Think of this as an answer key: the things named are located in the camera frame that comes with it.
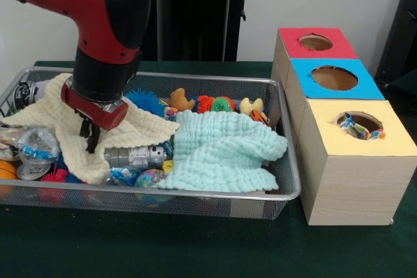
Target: light blue cloth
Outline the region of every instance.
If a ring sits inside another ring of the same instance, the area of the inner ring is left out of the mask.
[[[287,150],[286,138],[235,112],[179,112],[173,171],[156,186],[222,192],[278,189],[274,175],[261,168]]]

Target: shape sorter box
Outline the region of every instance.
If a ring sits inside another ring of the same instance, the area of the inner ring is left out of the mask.
[[[306,98],[384,100],[359,60],[293,59],[285,89],[295,145]]]
[[[307,100],[296,148],[309,225],[389,225],[417,166],[417,146],[388,101]],[[349,112],[386,137],[361,140],[335,121]]]
[[[340,29],[324,27],[278,29],[271,78],[284,89],[291,59],[357,59]]]

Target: wire mesh basket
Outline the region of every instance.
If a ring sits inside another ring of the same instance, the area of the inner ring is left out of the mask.
[[[44,81],[63,72],[71,70],[34,67],[20,72],[0,96],[2,112],[6,115],[16,112],[13,105],[14,89],[19,83]],[[270,162],[268,168],[276,177],[279,190],[267,193],[223,193],[0,180],[0,204],[276,219],[287,202],[300,194],[300,178],[281,85],[269,79],[138,72],[136,78],[127,84],[125,92],[142,88],[154,91],[158,97],[169,98],[171,92],[179,87],[184,87],[190,95],[228,96],[236,102],[245,97],[263,99],[270,125],[289,142],[284,156]]]

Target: white cloth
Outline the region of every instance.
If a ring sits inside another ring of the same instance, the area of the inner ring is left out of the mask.
[[[11,117],[5,124],[44,126],[55,133],[69,171],[88,184],[99,184],[109,175],[109,164],[104,159],[106,148],[134,148],[158,145],[167,141],[178,129],[176,122],[166,121],[138,109],[131,101],[128,113],[119,126],[101,131],[95,153],[90,154],[87,140],[79,136],[82,118],[61,100],[61,88],[70,74],[60,74],[46,87],[46,95]]]

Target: blue lid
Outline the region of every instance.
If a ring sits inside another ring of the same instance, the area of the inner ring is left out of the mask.
[[[373,78],[360,60],[355,59],[292,59],[293,68],[298,76],[306,97],[313,99],[367,99],[385,100]],[[354,76],[358,83],[349,90],[332,90],[318,84],[312,71],[330,66],[342,68]]]

